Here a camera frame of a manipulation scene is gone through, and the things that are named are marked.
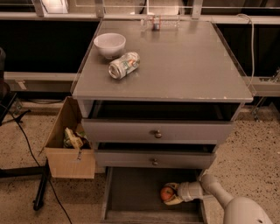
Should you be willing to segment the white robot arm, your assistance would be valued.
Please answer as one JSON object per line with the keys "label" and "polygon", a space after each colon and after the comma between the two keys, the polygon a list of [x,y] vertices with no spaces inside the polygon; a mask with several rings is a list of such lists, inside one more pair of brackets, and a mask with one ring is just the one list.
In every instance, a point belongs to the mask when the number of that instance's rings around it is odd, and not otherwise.
{"label": "white robot arm", "polygon": [[234,197],[227,192],[212,174],[205,174],[200,181],[167,183],[160,190],[160,198],[167,206],[206,196],[214,196],[223,208],[223,224],[273,224],[263,208],[254,200]]}

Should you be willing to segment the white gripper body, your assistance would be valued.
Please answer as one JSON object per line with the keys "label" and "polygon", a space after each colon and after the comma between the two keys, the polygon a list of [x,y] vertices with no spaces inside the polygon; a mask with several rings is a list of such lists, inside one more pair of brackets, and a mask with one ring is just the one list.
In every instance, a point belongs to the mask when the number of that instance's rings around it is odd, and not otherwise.
{"label": "white gripper body", "polygon": [[183,182],[178,185],[177,194],[183,202],[203,199],[203,188],[199,181]]}

